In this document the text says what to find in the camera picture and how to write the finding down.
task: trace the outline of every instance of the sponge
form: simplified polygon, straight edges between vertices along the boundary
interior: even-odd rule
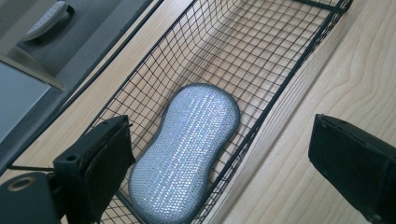
[[[133,209],[150,223],[185,223],[203,202],[210,170],[239,124],[226,91],[195,83],[180,89],[129,178]]]

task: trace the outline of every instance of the metal grid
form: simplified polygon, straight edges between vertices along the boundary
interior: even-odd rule
[[[202,82],[230,93],[241,109],[241,123],[212,169],[206,201],[193,221],[202,222],[280,93],[350,4],[348,0],[194,1],[91,127],[104,119],[128,115],[133,124],[133,153],[138,158],[178,89]],[[104,213],[103,223],[138,222],[131,215],[128,176],[119,197]]]

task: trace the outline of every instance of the wooden surface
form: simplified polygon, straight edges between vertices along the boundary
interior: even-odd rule
[[[186,6],[185,1],[164,1],[113,64],[14,164],[51,166]],[[391,0],[355,1],[290,83],[207,221],[365,222],[315,170],[306,152],[317,113],[345,119],[396,145],[395,17]],[[20,173],[7,171],[0,183]]]

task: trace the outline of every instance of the wire basket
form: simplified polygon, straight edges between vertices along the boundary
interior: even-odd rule
[[[351,3],[193,1],[87,131],[104,119],[128,115],[138,158],[156,133],[168,100],[181,87],[210,83],[230,93],[241,110],[241,123],[212,169],[205,204],[193,221],[200,223],[233,177],[279,95]],[[128,176],[105,211],[103,223],[139,222],[128,196]]]

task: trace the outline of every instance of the silver mesh sponge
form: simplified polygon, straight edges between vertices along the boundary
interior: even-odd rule
[[[131,171],[134,211],[150,223],[192,219],[211,167],[238,124],[239,108],[227,92],[208,84],[182,88]]]

